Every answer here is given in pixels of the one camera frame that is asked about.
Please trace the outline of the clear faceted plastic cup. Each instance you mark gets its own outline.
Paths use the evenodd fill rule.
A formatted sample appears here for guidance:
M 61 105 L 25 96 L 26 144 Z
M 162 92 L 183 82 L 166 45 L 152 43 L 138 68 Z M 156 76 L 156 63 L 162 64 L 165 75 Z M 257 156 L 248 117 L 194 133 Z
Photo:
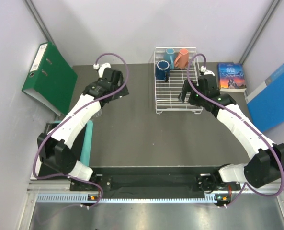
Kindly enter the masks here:
M 99 111 L 97 111 L 91 118 L 95 119 L 97 117 L 100 117 L 102 115 L 102 109 L 100 109 Z

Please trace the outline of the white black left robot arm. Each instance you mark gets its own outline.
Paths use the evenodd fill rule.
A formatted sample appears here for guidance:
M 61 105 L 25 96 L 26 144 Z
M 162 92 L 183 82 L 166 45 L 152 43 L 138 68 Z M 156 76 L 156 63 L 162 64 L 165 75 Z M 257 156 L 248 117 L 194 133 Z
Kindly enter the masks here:
M 121 71 L 113 69 L 109 63 L 96 65 L 99 78 L 87 85 L 78 102 L 61 123 L 47 134 L 37 139 L 39 161 L 58 172 L 80 179 L 87 190 L 97 185 L 93 170 L 82 163 L 72 151 L 72 145 L 87 122 L 110 101 L 129 94 Z

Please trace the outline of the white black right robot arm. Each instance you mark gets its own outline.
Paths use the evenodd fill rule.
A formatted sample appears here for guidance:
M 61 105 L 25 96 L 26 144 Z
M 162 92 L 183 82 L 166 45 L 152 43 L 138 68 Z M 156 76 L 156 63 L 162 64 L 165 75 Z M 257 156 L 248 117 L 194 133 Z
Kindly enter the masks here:
M 240 142 L 250 159 L 247 164 L 221 166 L 212 177 L 216 189 L 224 189 L 229 182 L 260 188 L 275 180 L 284 180 L 284 144 L 276 144 L 267 138 L 229 94 L 221 94 L 214 75 L 202 75 L 197 83 L 186 79 L 178 99 L 210 112 Z

